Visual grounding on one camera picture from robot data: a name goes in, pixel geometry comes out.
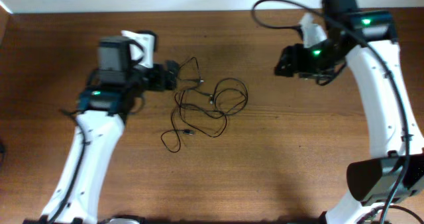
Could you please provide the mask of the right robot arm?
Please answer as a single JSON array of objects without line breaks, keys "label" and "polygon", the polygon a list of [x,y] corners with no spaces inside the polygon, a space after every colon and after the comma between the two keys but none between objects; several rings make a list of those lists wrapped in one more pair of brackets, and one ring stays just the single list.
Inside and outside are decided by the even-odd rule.
[{"label": "right robot arm", "polygon": [[362,11],[356,0],[322,0],[324,26],[308,9],[297,26],[302,43],[285,48],[278,76],[327,85],[348,68],[357,82],[368,125],[370,159],[350,164],[348,191],[320,223],[385,219],[389,208],[423,190],[423,135],[417,126],[400,66],[392,15]]}]

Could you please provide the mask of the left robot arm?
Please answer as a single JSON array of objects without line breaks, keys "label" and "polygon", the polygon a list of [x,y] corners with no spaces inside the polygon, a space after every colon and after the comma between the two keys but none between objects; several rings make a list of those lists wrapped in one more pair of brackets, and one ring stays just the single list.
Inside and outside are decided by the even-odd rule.
[{"label": "left robot arm", "polygon": [[145,91],[174,90],[178,63],[156,64],[154,32],[122,31],[104,37],[76,110],[64,111],[75,124],[60,180],[36,223],[96,223],[103,181],[135,101]]}]

